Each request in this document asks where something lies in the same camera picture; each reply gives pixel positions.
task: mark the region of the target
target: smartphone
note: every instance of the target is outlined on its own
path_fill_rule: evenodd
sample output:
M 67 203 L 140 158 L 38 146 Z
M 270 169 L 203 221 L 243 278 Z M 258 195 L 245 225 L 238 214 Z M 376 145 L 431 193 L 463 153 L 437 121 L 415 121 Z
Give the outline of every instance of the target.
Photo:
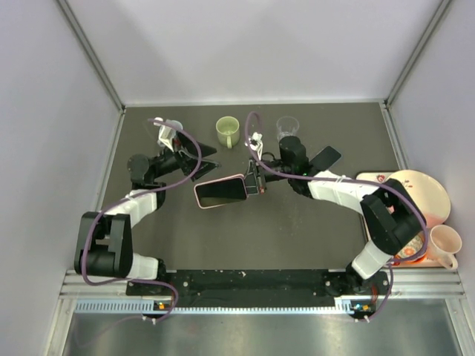
M 202 209 L 216 208 L 232 202 L 242 202 L 247 199 L 244 175 L 236 174 L 196 184 L 194 195 L 198 206 Z

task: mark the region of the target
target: glass cup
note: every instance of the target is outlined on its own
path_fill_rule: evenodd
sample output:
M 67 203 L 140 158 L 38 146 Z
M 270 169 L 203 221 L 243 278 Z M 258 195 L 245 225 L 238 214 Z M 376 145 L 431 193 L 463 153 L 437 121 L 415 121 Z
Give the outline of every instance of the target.
M 295 136 L 298 131 L 298 120 L 295 117 L 284 116 L 277 120 L 277 140 L 286 136 Z

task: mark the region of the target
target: purple cable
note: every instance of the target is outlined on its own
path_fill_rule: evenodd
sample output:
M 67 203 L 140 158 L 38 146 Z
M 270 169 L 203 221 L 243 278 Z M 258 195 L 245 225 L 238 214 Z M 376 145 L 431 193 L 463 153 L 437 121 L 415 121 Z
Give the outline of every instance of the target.
M 259 165 L 264 170 L 266 170 L 269 173 L 274 174 L 276 176 L 280 176 L 280 177 L 287 178 L 287 179 L 301 179 L 301 180 L 308 180 L 308 181 L 314 181 L 315 180 L 315 181 L 320 181 L 320 182 L 336 182 L 337 179 L 335 179 L 335 178 L 306 177 L 306 176 L 297 176 L 297 175 L 294 175 L 294 174 L 285 174 L 285 173 L 277 172 L 277 171 L 274 171 L 269 166 L 267 166 L 265 163 L 263 163 L 259 159 L 258 155 L 252 150 L 251 142 L 249 140 L 249 138 L 250 138 L 249 123 L 251 121 L 252 116 L 255 116 L 256 120 L 258 121 L 259 130 L 262 132 L 261 117 L 255 111 L 251 111 L 249 113 L 249 115 L 247 116 L 247 119 L 246 119 L 246 124 L 244 126 L 244 135 L 245 135 L 245 139 L 246 139 L 246 143 L 247 143 L 247 148 L 249 149 L 249 152 L 250 152 L 252 158 L 254 158 L 254 160 L 257 163 L 259 163 Z M 359 185 L 360 184 L 366 184 L 366 185 L 376 186 L 378 188 L 383 188 L 386 191 L 389 191 L 390 193 L 393 193 L 394 195 L 396 195 L 416 215 L 416 218 L 417 218 L 417 220 L 419 221 L 419 224 L 422 227 L 422 231 L 424 232 L 424 243 L 422 245 L 422 248 L 410 257 L 401 258 L 401 259 L 397 259 L 397 260 L 392 259 L 390 262 L 400 263 L 400 262 L 407 262 L 407 261 L 411 261 L 411 260 L 416 260 L 417 258 L 421 257 L 425 253 L 425 251 L 427 250 L 427 247 L 428 247 L 428 242 L 429 242 L 428 230 L 425 227 L 425 221 L 422 218 L 421 214 L 417 211 L 416 207 L 404 195 L 399 193 L 396 189 L 391 188 L 391 187 L 389 187 L 385 184 L 379 183 L 379 182 L 371 182 L 369 180 L 360 180 L 360 179 L 350 179 L 350 178 L 346 178 L 346 177 L 344 178 L 343 182 L 359 184 Z M 384 296 L 384 299 L 381 302 L 381 305 L 379 306 L 378 310 L 376 310 L 375 313 L 368 320 L 372 320 L 377 314 L 379 314 L 379 311 L 381 310 L 382 307 L 384 307 L 386 305 L 387 299 L 390 296 L 391 289 L 393 288 L 393 283 L 394 283 L 394 275 L 393 275 L 393 268 L 391 266 L 389 267 L 389 270 L 390 270 L 391 281 L 390 281 L 390 285 L 389 285 L 389 288 L 387 290 L 387 293 Z
M 166 191 L 168 189 L 176 188 L 178 185 L 181 185 L 184 182 L 187 182 L 188 180 L 190 180 L 194 176 L 194 174 L 198 171 L 198 169 L 200 169 L 201 159 L 202 159 L 201 149 L 200 149 L 200 146 L 198 145 L 198 142 L 189 133 L 185 132 L 183 129 L 176 128 L 173 125 L 173 123 L 170 125 L 166 122 L 161 122 L 161 121 L 156 120 L 156 119 L 149 119 L 148 121 L 159 123 L 159 124 L 161 124 L 163 126 L 166 126 L 168 128 L 173 128 L 174 130 L 176 130 L 176 131 L 180 132 L 182 135 L 184 135 L 187 139 L 189 139 L 191 141 L 191 143 L 193 143 L 193 145 L 197 149 L 197 153 L 198 153 L 197 164 L 194 167 L 193 171 L 191 171 L 191 173 L 188 176 L 186 176 L 185 178 L 183 178 L 179 182 L 173 183 L 171 185 L 167 185 L 167 186 L 162 187 L 162 188 L 155 188 L 155 189 L 150 189 L 148 191 L 143 191 L 143 192 L 137 193 L 135 195 L 132 195 L 129 198 L 123 198 L 123 199 L 119 200 L 118 202 L 115 202 L 114 204 L 110 204 L 109 206 L 102 209 L 97 214 L 96 218 L 93 220 L 93 222 L 91 224 L 91 228 L 89 229 L 88 235 L 86 237 L 84 252 L 82 253 L 82 257 L 81 257 L 81 275 L 82 275 L 82 278 L 84 279 L 84 281 L 89 286 L 102 286 L 102 285 L 105 285 L 105 284 L 116 282 L 118 280 L 124 280 L 122 278 L 111 278 L 110 280 L 104 280 L 102 282 L 93 282 L 88 278 L 88 273 L 86 271 L 86 264 L 87 264 L 87 261 L 88 261 L 88 251 L 89 251 L 89 248 L 91 247 L 92 236 L 93 236 L 93 233 L 94 233 L 94 229 L 96 228 L 96 225 L 99 222 L 99 220 L 101 219 L 101 217 L 103 217 L 104 214 L 107 213 L 107 211 L 111 210 L 112 208 L 117 207 L 118 205 L 120 205 L 123 202 L 126 202 L 130 199 L 138 198 L 138 197 L 141 197 L 142 195 L 145 195 L 145 194 L 156 193 L 158 191 Z M 136 279 L 136 280 L 133 280 L 133 281 L 137 282 L 137 283 L 147 283 L 147 284 L 153 284 L 153 285 L 156 285 L 156 286 L 163 286 L 163 287 L 171 289 L 173 291 L 174 297 L 173 297 L 173 301 L 171 303 L 170 309 L 157 320 L 162 321 L 162 320 L 165 320 L 167 317 L 170 316 L 171 312 L 175 309 L 175 307 L 177 306 L 177 303 L 178 303 L 178 291 L 176 290 L 175 287 L 173 287 L 171 284 L 168 284 L 168 283 L 165 283 L 165 282 L 160 282 L 159 280 Z M 133 319 L 133 318 L 135 318 L 135 317 L 125 317 L 125 318 L 115 322 L 114 324 L 112 324 L 112 326 L 110 326 L 110 327 L 106 328 L 105 330 L 101 331 L 99 333 L 99 336 L 95 337 L 92 342 L 86 343 L 86 346 L 91 345 L 95 340 L 97 340 L 98 337 L 103 335 L 105 332 L 110 330 L 112 327 L 122 323 L 123 321 L 130 320 L 130 319 Z

